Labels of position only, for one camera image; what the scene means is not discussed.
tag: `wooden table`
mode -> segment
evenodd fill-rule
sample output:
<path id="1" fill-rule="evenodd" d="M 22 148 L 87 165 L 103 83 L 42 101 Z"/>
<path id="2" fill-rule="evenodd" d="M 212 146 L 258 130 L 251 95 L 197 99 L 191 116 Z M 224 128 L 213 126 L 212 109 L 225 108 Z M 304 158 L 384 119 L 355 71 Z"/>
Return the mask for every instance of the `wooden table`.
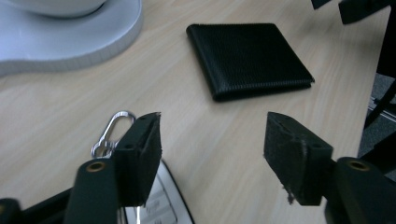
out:
<path id="1" fill-rule="evenodd" d="M 161 111 L 163 159 L 196 223 L 325 223 L 323 206 L 288 204 L 264 160 L 266 114 L 299 120 L 334 159 L 356 156 L 389 10 L 347 26 L 336 1 L 144 0 L 143 10 L 140 36 L 105 63 L 0 77 L 0 198 L 27 208 L 72 187 L 115 112 Z M 312 88 L 213 102 L 185 29 L 244 22 L 275 23 Z"/>

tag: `metal carabiner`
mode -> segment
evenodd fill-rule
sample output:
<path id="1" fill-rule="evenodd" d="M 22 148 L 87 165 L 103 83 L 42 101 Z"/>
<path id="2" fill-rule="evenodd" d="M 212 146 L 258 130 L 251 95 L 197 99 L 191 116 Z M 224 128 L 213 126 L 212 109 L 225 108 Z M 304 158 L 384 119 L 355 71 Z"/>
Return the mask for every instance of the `metal carabiner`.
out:
<path id="1" fill-rule="evenodd" d="M 94 159 L 110 158 L 120 139 L 117 141 L 110 141 L 108 138 L 110 137 L 117 120 L 120 118 L 131 119 L 132 124 L 134 124 L 134 121 L 136 120 L 136 116 L 129 111 L 120 111 L 113 115 L 110 122 L 107 124 L 105 131 L 100 137 L 99 142 L 97 142 L 91 149 L 91 156 Z"/>

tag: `wooden desk surface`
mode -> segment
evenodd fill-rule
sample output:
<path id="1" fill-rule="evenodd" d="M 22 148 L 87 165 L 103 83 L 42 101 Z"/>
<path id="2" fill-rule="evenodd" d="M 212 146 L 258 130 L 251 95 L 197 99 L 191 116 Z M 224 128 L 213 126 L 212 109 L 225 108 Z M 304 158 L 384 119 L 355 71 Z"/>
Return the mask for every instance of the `wooden desk surface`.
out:
<path id="1" fill-rule="evenodd" d="M 337 1 L 314 10 L 309 0 L 144 0 L 143 9 L 140 36 L 105 63 L 0 77 L 0 198 L 26 208 L 72 187 L 115 112 L 161 111 L 163 159 L 196 223 L 325 223 L 323 206 L 288 204 L 264 160 L 266 114 L 299 120 L 335 159 L 356 156 L 389 10 L 345 26 Z M 313 87 L 214 103 L 185 29 L 243 22 L 275 23 Z"/>

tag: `white base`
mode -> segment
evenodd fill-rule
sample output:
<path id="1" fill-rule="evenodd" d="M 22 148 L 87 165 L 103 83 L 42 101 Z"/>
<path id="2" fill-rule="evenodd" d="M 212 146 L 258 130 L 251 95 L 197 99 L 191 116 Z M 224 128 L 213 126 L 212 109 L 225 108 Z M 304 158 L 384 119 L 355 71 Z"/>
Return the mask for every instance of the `white base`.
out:
<path id="1" fill-rule="evenodd" d="M 141 0 L 107 0 L 91 15 L 56 19 L 0 4 L 0 76 L 101 63 L 127 49 L 143 24 Z"/>

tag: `black wallet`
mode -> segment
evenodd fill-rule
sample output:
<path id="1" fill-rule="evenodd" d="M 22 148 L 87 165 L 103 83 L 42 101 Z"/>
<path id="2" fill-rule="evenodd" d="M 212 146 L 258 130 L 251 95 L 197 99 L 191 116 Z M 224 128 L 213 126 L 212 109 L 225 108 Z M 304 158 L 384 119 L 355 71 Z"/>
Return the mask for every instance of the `black wallet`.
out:
<path id="1" fill-rule="evenodd" d="M 272 23 L 192 24 L 186 32 L 215 101 L 304 89 L 315 81 Z"/>

